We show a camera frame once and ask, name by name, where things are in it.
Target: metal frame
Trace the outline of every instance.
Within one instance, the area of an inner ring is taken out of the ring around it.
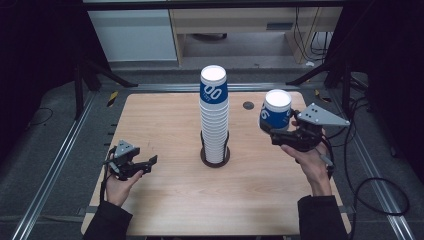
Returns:
[[[149,1],[105,3],[58,3],[56,8],[77,8],[85,11],[210,9],[210,8],[276,8],[276,7],[343,7],[368,3],[369,0],[230,0],[230,1]]]
[[[27,239],[31,233],[32,228],[37,221],[41,210],[44,207],[44,204],[47,201],[47,198],[53,189],[53,186],[59,177],[59,174],[65,165],[66,159],[75,143],[78,134],[84,125],[84,122],[88,116],[88,113],[91,110],[91,106],[94,98],[96,97],[96,92],[90,92],[86,100],[86,108],[82,112],[81,117],[78,120],[75,120],[71,129],[68,132],[58,154],[56,155],[49,171],[47,172],[46,177],[44,178],[40,188],[37,191],[34,199],[31,202],[31,205],[26,210],[25,215],[19,221],[18,226],[15,229],[15,232],[12,236],[12,239]]]
[[[279,88],[286,90],[316,88],[320,84],[308,84],[304,86],[287,86],[285,83],[229,83],[228,91],[230,92],[254,92],[254,91],[268,91],[271,89]],[[136,92],[199,92],[199,84],[140,84],[138,87],[125,88],[122,91],[136,91]]]

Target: wooden table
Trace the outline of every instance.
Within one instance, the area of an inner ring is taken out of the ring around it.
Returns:
[[[303,110],[302,95],[291,95],[292,108]],[[264,97],[264,92],[229,93],[231,158],[221,168],[207,167],[200,158],[198,93],[128,97],[112,144],[123,139],[141,147],[134,162],[158,155],[152,172],[133,187],[123,206],[134,215],[128,235],[299,234],[297,201],[311,189],[300,166],[258,127]],[[245,101],[253,102],[254,109],[244,109]],[[99,203],[102,177],[101,173],[91,206]],[[93,215],[86,214],[82,232]],[[346,214],[342,217],[350,231]]]

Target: black cable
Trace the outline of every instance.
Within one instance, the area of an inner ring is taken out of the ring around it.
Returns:
[[[107,173],[108,173],[108,170],[109,170],[109,163],[111,162],[110,157],[112,156],[113,153],[115,153],[115,151],[116,151],[116,147],[113,147],[112,149],[110,149],[108,154],[107,154],[105,161],[103,162],[104,173],[103,173],[103,181],[100,184],[100,203],[105,201],[105,192],[106,192],[107,180],[109,180],[109,178],[112,176],[112,174],[107,176]]]
[[[325,41],[324,41],[324,56],[327,56],[327,40],[328,40],[328,32],[325,33]]]
[[[320,47],[320,48],[314,48],[312,45],[313,45],[313,43],[314,43],[314,41],[315,41],[315,38],[317,37],[317,36],[319,36],[319,32],[315,32],[314,33],[314,36],[312,37],[312,40],[311,40],[311,44],[309,45],[309,48],[311,49],[311,53],[313,53],[313,54],[315,54],[315,55],[324,55],[324,53],[318,53],[318,52],[314,52],[314,51],[323,51],[324,49],[323,48],[321,48],[321,45],[319,44],[319,40],[317,40],[317,44],[318,44],[318,46]]]
[[[408,196],[406,195],[406,193],[397,184],[395,184],[394,182],[389,181],[389,180],[387,180],[385,178],[371,177],[371,178],[366,178],[365,180],[363,180],[359,184],[359,186],[356,189],[354,189],[353,188],[353,185],[352,185],[352,182],[351,182],[351,179],[350,179],[350,176],[349,176],[349,171],[348,171],[348,167],[347,167],[347,145],[348,145],[347,142],[348,142],[348,139],[349,139],[350,131],[352,130],[352,126],[354,125],[354,122],[355,122],[355,113],[356,113],[356,111],[359,108],[361,108],[362,106],[366,106],[366,104],[363,104],[363,105],[358,106],[358,103],[360,101],[364,100],[364,99],[365,98],[360,98],[360,99],[354,101],[351,104],[351,106],[350,106],[350,111],[349,111],[350,117],[349,117],[349,119],[350,119],[351,124],[350,124],[350,126],[348,128],[348,131],[347,131],[347,134],[346,134],[346,137],[345,137],[345,144],[344,144],[344,148],[343,148],[343,161],[344,161],[344,171],[345,171],[345,175],[346,175],[346,180],[347,180],[347,183],[348,183],[348,186],[349,186],[350,190],[352,191],[352,193],[354,195],[353,207],[356,210],[357,203],[359,201],[365,207],[367,207],[368,209],[370,209],[370,210],[372,210],[374,212],[385,214],[385,215],[390,215],[390,216],[402,216],[402,215],[406,214],[409,211],[410,203],[409,203],[409,199],[408,199]],[[386,182],[386,183],[391,184],[394,188],[396,188],[402,194],[403,198],[406,200],[406,206],[405,206],[405,208],[402,211],[400,211],[400,212],[386,212],[386,211],[380,210],[380,209],[378,209],[376,207],[373,207],[371,204],[367,203],[362,198],[360,198],[359,197],[359,192],[360,192],[361,188],[366,183],[368,183],[370,181],[383,181],[383,182]],[[357,220],[357,215],[356,215],[356,212],[355,212],[355,213],[353,213],[353,217],[352,217],[352,229],[351,229],[350,237],[349,237],[349,239],[351,239],[351,240],[353,239],[353,237],[355,235],[356,220]]]
[[[47,122],[48,120],[50,120],[50,118],[52,118],[52,117],[53,117],[53,110],[52,110],[52,109],[50,109],[50,108],[39,108],[38,110],[49,110],[49,111],[50,111],[50,115],[47,117],[47,119],[46,119],[46,120],[43,120],[43,121],[41,121],[41,122],[37,122],[37,123],[29,123],[29,126],[36,126],[36,125],[43,124],[43,123]]]
[[[339,136],[340,134],[342,134],[345,130],[346,130],[346,128],[344,127],[344,128],[342,128],[342,129],[340,129],[338,132],[336,132],[335,134],[333,134],[333,135],[331,135],[331,136],[327,137],[327,139],[335,138],[335,137]]]
[[[368,106],[368,103],[362,104],[360,106],[356,106],[355,109],[354,109],[354,111],[356,111],[356,110],[358,110],[358,109],[360,109],[362,107],[365,107],[365,106]],[[349,113],[347,115],[350,115],[351,116],[352,115],[352,110],[349,111]],[[349,144],[353,140],[353,138],[356,136],[356,123],[355,123],[355,121],[351,121],[351,124],[353,124],[355,126],[355,132],[353,132],[352,137],[347,142],[344,142],[343,144],[335,145],[335,146],[332,146],[332,147],[343,147],[346,144]],[[333,138],[335,136],[340,135],[342,132],[344,132],[345,129],[346,128],[341,129],[339,132],[337,132],[336,134],[334,134],[334,135],[332,135],[330,137]]]
[[[302,48],[300,47],[299,42],[296,39],[296,29],[299,32],[299,37],[300,37],[300,42],[301,42],[300,44],[301,44]],[[320,60],[322,60],[322,58],[321,59],[311,58],[306,53],[305,44],[303,42],[302,34],[301,34],[300,28],[299,28],[299,7],[296,7],[296,16],[295,16],[295,24],[294,24],[294,28],[293,28],[293,37],[294,37],[294,41],[296,42],[297,47],[300,49],[300,53],[302,54],[303,58],[305,58],[308,61],[320,61]]]
[[[332,166],[330,166],[330,165],[327,166],[328,179],[331,179],[331,177],[333,176],[333,173],[334,173],[334,169],[336,168],[336,164],[334,162],[334,153],[333,153],[333,149],[331,148],[330,141],[327,138],[325,138],[325,136],[322,139],[322,143],[324,143],[325,147],[327,148],[328,152],[330,153],[330,161],[333,164]]]

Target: black sleeve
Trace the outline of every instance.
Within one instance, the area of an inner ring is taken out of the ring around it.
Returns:
[[[346,229],[334,196],[303,197],[297,202],[302,240],[346,240]]]
[[[125,240],[131,218],[132,215],[127,211],[104,201],[97,208],[83,239]]]

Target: blue logo on cup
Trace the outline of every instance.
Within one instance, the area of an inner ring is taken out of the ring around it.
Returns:
[[[209,86],[200,82],[200,98],[208,104],[219,104],[228,98],[227,82],[219,86]]]
[[[287,129],[290,121],[290,108],[284,112],[273,112],[268,109],[265,104],[263,104],[261,109],[261,119],[271,125],[272,128]]]

